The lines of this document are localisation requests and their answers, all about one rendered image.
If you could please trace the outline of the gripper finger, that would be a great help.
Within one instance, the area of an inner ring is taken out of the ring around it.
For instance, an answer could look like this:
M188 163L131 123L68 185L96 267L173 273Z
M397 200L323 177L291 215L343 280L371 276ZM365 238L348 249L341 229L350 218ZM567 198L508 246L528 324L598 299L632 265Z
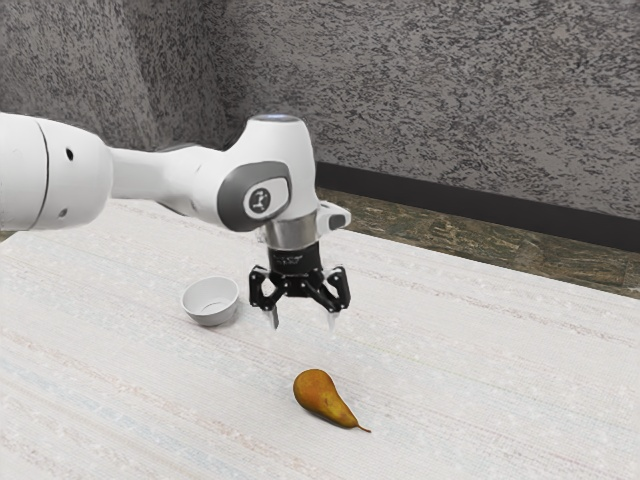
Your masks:
M330 331L336 326L339 314L349 307L349 283L346 269L314 269L308 276L308 293L325 311Z
M269 280L274 290L266 295L263 284ZM283 275L256 265L249 273L249 303L267 314L274 330L279 327L277 303L286 293L286 279Z

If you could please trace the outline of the white bowl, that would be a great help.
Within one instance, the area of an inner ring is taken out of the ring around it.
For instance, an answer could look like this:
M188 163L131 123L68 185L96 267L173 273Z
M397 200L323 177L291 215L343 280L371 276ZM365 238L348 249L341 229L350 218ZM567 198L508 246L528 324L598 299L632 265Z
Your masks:
M181 296L185 313L204 327L219 326L236 312L238 284L224 276L211 276L191 284Z

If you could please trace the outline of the brown pear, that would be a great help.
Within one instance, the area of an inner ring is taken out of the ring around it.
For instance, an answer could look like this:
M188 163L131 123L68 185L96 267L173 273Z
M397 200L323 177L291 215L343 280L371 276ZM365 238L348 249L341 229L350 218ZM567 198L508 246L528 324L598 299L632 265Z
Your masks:
M308 369L299 373L293 382L293 394L298 404L312 414L342 428L358 428L370 433L360 425L324 370Z

